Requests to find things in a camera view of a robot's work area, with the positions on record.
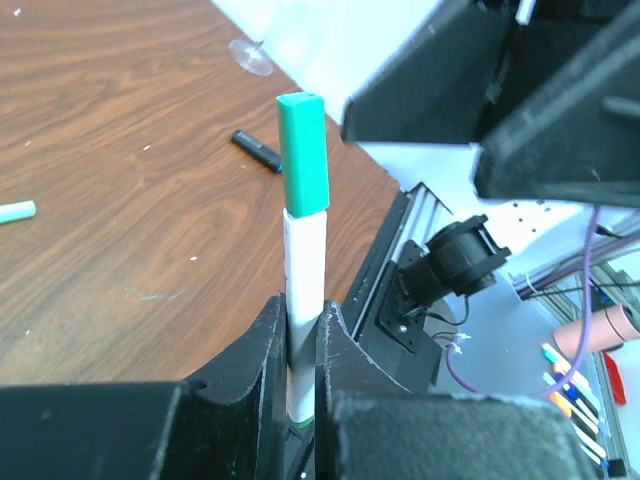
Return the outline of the light green pen cap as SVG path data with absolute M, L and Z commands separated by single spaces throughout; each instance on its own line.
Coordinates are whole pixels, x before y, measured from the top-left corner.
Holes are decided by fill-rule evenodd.
M 37 207 L 33 200 L 1 204 L 0 224 L 7 224 L 33 218 L 37 213 Z

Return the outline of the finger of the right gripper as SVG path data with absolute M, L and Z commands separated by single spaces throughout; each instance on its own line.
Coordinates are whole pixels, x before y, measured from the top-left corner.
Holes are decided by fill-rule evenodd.
M 481 142 L 479 197 L 639 205 L 639 4 L 631 2 Z
M 345 142 L 469 144 L 514 26 L 511 1 L 441 1 L 346 102 Z

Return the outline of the dark green pen cap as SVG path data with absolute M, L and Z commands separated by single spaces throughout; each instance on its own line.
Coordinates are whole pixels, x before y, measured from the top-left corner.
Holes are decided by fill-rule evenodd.
M 322 97 L 295 92 L 276 98 L 285 208 L 293 218 L 330 205 L 326 119 Z

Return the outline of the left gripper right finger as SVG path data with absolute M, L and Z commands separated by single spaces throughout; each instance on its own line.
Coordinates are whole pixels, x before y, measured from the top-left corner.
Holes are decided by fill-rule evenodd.
M 596 479 L 570 421 L 527 397 L 413 394 L 328 301 L 316 334 L 318 479 Z

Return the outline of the white pen dark green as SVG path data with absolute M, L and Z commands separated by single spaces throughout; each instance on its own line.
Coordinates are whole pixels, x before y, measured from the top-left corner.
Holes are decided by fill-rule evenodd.
M 317 321 L 324 308 L 327 213 L 283 212 L 287 316 L 287 412 L 297 427 L 315 414 Z

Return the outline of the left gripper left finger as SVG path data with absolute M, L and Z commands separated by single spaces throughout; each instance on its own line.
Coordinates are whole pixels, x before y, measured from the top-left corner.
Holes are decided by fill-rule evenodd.
M 281 479 L 286 305 L 180 381 L 5 387 L 5 479 Z

